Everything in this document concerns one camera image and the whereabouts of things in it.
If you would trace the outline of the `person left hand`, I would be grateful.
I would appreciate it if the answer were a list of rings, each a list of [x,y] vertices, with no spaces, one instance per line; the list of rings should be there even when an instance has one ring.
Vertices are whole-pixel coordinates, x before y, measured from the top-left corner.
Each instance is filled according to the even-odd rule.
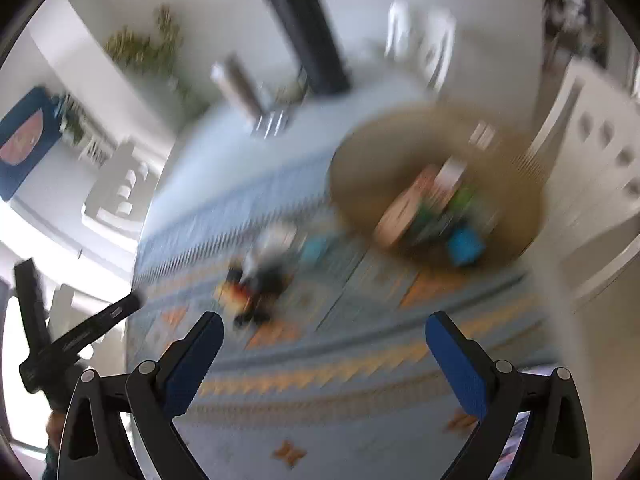
[[[65,424],[65,414],[52,411],[49,415],[46,431],[48,435],[48,445],[57,453],[60,449],[62,434]]]

